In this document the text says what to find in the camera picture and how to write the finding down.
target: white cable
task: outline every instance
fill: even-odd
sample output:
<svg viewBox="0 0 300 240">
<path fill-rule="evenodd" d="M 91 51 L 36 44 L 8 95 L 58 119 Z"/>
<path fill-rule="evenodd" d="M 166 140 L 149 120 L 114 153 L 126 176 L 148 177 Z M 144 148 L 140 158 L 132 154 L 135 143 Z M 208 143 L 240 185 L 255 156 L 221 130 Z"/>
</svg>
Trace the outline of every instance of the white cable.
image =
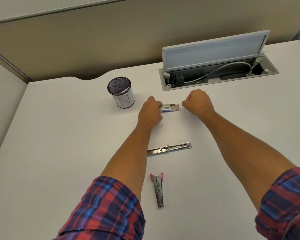
<svg viewBox="0 0 300 240">
<path fill-rule="evenodd" d="M 250 65 L 249 63 L 246 63 L 246 62 L 233 62 L 233 63 L 230 63 L 230 64 L 226 64 L 226 65 L 224 65 L 224 66 L 222 66 L 222 67 L 220 67 L 220 68 L 214 70 L 213 72 L 210 72 L 210 73 L 208 73 L 208 74 L 206 74 L 206 75 L 204 75 L 204 76 L 202 76 L 202 77 L 199 77 L 199 78 L 197 78 L 196 80 L 193 80 L 193 81 L 187 81 L 187 82 L 184 82 L 184 83 L 192 83 L 192 82 L 196 82 L 196 81 L 200 80 L 201 78 L 204 78 L 205 76 L 208 76 L 208 75 L 210 75 L 211 73 L 214 73 L 214 72 L 216 72 L 217 70 L 220 70 L 221 68 L 224 68 L 224 67 L 229 66 L 229 65 L 232 65 L 232 64 L 246 64 L 246 65 L 248 65 L 248 66 L 250 67 L 250 70 L 252 70 L 252 67 L 251 67 L 251 65 Z"/>
</svg>

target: plaid shirt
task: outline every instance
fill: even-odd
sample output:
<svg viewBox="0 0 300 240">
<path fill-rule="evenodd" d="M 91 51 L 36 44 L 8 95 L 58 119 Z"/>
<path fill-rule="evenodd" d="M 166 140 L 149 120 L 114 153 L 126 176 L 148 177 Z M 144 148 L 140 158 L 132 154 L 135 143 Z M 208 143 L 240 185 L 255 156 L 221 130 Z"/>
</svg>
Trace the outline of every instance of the plaid shirt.
<svg viewBox="0 0 300 240">
<path fill-rule="evenodd" d="M 264 195 L 255 218 L 264 237 L 300 239 L 300 168 L 284 172 Z M 142 239 L 145 219 L 137 197 L 111 177 L 97 177 L 55 240 Z"/>
</svg>

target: disassembled stapler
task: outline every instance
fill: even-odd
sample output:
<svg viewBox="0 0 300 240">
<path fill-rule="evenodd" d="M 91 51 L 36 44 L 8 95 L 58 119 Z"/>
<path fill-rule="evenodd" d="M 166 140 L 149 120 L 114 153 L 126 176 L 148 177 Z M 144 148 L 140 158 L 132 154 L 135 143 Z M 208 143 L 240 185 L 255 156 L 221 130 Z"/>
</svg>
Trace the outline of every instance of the disassembled stapler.
<svg viewBox="0 0 300 240">
<path fill-rule="evenodd" d="M 179 110 L 179 104 L 162 104 L 159 109 L 162 111 L 162 113 L 165 112 L 171 112 L 171 111 L 178 111 Z"/>
<path fill-rule="evenodd" d="M 155 175 L 152 175 L 152 173 L 151 173 L 150 178 L 153 182 L 158 207 L 162 208 L 164 206 L 164 196 L 163 196 L 163 193 L 162 193 L 162 181 L 164 180 L 164 174 L 161 173 L 161 175 L 155 176 Z"/>
<path fill-rule="evenodd" d="M 170 151 L 179 150 L 179 149 L 189 149 L 189 148 L 191 148 L 190 142 L 182 143 L 179 145 L 171 145 L 171 146 L 167 145 L 164 147 L 148 150 L 147 155 L 170 152 Z"/>
</svg>

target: red and blue plaid fabric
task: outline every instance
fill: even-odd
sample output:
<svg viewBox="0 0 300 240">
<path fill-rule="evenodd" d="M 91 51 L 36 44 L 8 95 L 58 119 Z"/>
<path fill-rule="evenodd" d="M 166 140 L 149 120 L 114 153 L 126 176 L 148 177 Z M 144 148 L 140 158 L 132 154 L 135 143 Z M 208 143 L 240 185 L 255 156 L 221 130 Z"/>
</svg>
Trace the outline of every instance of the red and blue plaid fabric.
<svg viewBox="0 0 300 240">
<path fill-rule="evenodd" d="M 56 240 L 142 239 L 145 219 L 135 194 L 112 177 L 97 177 Z"/>
<path fill-rule="evenodd" d="M 270 240 L 300 239 L 300 168 L 284 172 L 264 195 L 256 229 Z M 111 177 L 97 177 L 55 240 L 142 239 L 137 197 Z"/>
<path fill-rule="evenodd" d="M 285 171 L 264 195 L 256 229 L 270 240 L 300 239 L 300 168 Z"/>
</svg>

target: open lid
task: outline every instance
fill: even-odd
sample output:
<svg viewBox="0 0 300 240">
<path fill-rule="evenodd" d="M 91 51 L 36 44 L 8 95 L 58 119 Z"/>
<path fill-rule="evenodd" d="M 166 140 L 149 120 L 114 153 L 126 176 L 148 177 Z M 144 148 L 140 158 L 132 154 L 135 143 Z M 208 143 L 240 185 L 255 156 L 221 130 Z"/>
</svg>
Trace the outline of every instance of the open lid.
<svg viewBox="0 0 300 240">
<path fill-rule="evenodd" d="M 165 72 L 257 57 L 270 30 L 164 47 Z"/>
</svg>

